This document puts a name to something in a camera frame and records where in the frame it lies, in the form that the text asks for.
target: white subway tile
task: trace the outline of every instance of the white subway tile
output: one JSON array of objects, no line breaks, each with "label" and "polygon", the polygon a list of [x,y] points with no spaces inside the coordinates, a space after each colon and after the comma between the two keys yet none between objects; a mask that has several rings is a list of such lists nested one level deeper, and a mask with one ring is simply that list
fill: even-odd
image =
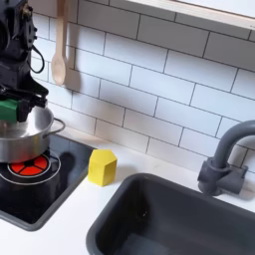
[{"label": "white subway tile", "polygon": [[255,102],[197,85],[191,105],[241,122],[255,119]]},{"label": "white subway tile", "polygon": [[128,85],[131,65],[77,50],[76,69],[89,75]]},{"label": "white subway tile", "polygon": [[[50,69],[49,82],[55,84]],[[100,79],[69,69],[64,87],[72,91],[97,98],[100,93]]]},{"label": "white subway tile", "polygon": [[80,1],[78,23],[106,32],[135,38],[139,15],[136,13]]},{"label": "white subway tile", "polygon": [[[42,68],[42,60],[31,58],[31,67],[35,71],[39,71]],[[48,82],[49,63],[45,62],[45,68],[41,74],[35,74],[31,71],[31,76],[45,82]]]},{"label": "white subway tile", "polygon": [[169,100],[159,99],[155,116],[168,122],[215,135],[220,116]]},{"label": "white subway tile", "polygon": [[249,167],[249,171],[255,172],[255,151],[248,150],[248,153],[244,159],[243,165],[247,165]]},{"label": "white subway tile", "polygon": [[[51,19],[50,39],[56,41],[56,19]],[[67,44],[82,50],[102,54],[106,33],[77,24],[68,24]]]},{"label": "white subway tile", "polygon": [[194,89],[194,83],[138,67],[132,67],[130,86],[184,104],[190,103]]},{"label": "white subway tile", "polygon": [[149,140],[147,154],[177,164],[192,171],[199,172],[206,156],[156,140]]},{"label": "white subway tile", "polygon": [[72,109],[119,126],[124,121],[123,108],[79,93],[73,94]]},{"label": "white subway tile", "polygon": [[[56,18],[57,0],[29,0],[36,13]],[[78,0],[69,1],[69,21],[77,22]]]},{"label": "white subway tile", "polygon": [[232,93],[255,100],[255,73],[239,70]]},{"label": "white subway tile", "polygon": [[157,97],[108,81],[101,81],[100,98],[113,104],[153,116]]},{"label": "white subway tile", "polygon": [[37,82],[49,91],[49,95],[47,96],[49,102],[61,107],[71,108],[72,91],[40,80],[37,80]]},{"label": "white subway tile", "polygon": [[97,120],[96,136],[143,153],[146,152],[148,137],[122,127]]},{"label": "white subway tile", "polygon": [[38,29],[36,35],[45,39],[49,39],[50,18],[34,13],[33,21],[35,27]]},{"label": "white subway tile", "polygon": [[182,127],[126,110],[124,127],[178,145]]},{"label": "white subway tile", "polygon": [[[35,41],[35,46],[42,53],[46,61],[52,62],[52,59],[56,51],[55,42],[38,38],[38,40]],[[40,59],[40,56],[34,51],[32,52],[32,56],[37,59]],[[67,47],[67,59],[68,59],[68,66],[70,68],[74,68],[75,66],[75,49],[74,48]]]},{"label": "white subway tile", "polygon": [[244,189],[255,193],[255,173],[248,171],[245,174]]},{"label": "white subway tile", "polygon": [[204,58],[255,71],[255,44],[211,33]]},{"label": "white subway tile", "polygon": [[[214,155],[218,144],[218,138],[185,128],[180,147],[211,157]],[[244,147],[235,145],[228,162],[238,167],[241,166],[246,150]]]},{"label": "white subway tile", "polygon": [[250,30],[248,29],[244,29],[241,27],[239,28],[211,20],[201,19],[181,13],[177,14],[176,22],[243,39],[248,39],[250,34]]},{"label": "white subway tile", "polygon": [[105,56],[163,72],[167,50],[107,34]]},{"label": "white subway tile", "polygon": [[[218,138],[222,138],[223,135],[232,127],[238,125],[239,122],[233,121],[227,118],[223,118],[219,127],[219,131],[217,134]],[[237,144],[255,149],[255,135],[247,136],[245,138],[240,139]]]},{"label": "white subway tile", "polygon": [[91,0],[91,2],[109,5],[110,0]]},{"label": "white subway tile", "polygon": [[174,12],[166,11],[160,8],[154,8],[147,5],[137,4],[126,0],[112,0],[110,4],[121,9],[134,11],[148,16],[153,16],[155,18],[174,20],[175,17]]},{"label": "white subway tile", "polygon": [[237,69],[186,54],[169,51],[165,73],[230,92]]},{"label": "white subway tile", "polygon": [[68,127],[94,134],[96,125],[95,118],[79,114],[51,103],[48,104],[48,107],[53,112],[54,117],[62,120]]},{"label": "white subway tile", "polygon": [[138,39],[147,43],[201,57],[208,37],[208,32],[141,16]]},{"label": "white subway tile", "polygon": [[232,127],[238,125],[239,122],[234,121],[234,120],[230,120],[228,118],[222,118],[222,121],[220,123],[220,127],[217,133],[217,137],[218,138],[222,138],[224,136],[224,134],[231,129]]}]

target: robotic arm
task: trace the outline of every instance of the robotic arm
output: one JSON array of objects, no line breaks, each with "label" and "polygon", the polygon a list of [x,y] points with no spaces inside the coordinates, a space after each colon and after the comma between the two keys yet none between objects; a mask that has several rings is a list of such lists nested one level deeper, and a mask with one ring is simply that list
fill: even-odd
[{"label": "robotic arm", "polygon": [[0,121],[25,122],[34,107],[47,104],[48,90],[30,74],[31,51],[39,53],[32,17],[28,0],[0,0]]}]

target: wall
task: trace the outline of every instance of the wall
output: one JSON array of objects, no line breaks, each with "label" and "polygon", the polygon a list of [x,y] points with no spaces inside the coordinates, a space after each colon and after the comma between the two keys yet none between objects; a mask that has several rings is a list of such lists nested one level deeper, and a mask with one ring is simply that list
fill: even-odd
[{"label": "wall", "polygon": [[[30,3],[47,61],[35,77],[68,126],[199,171],[229,128],[255,119],[255,33],[122,0],[72,0],[70,70],[57,87],[56,0]],[[248,165],[255,182],[255,138],[229,162]]]}]

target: utensil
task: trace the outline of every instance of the utensil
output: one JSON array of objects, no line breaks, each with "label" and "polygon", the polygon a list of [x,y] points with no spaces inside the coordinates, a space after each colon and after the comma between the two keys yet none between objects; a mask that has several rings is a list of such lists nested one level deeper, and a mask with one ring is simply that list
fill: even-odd
[{"label": "utensil", "polygon": [[[53,121],[62,127],[50,131]],[[50,143],[49,136],[62,131],[65,123],[54,118],[48,109],[34,107],[25,123],[0,121],[0,162],[23,162],[45,152]]]},{"label": "utensil", "polygon": [[63,85],[67,75],[66,42],[69,1],[58,0],[57,5],[56,53],[52,60],[52,75],[57,85]]}]

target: black sink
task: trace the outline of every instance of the black sink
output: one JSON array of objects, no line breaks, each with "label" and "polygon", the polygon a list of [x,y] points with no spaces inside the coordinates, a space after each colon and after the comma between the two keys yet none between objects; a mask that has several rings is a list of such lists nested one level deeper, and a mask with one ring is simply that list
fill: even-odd
[{"label": "black sink", "polygon": [[87,248],[91,255],[254,255],[255,214],[136,174],[91,227]]}]

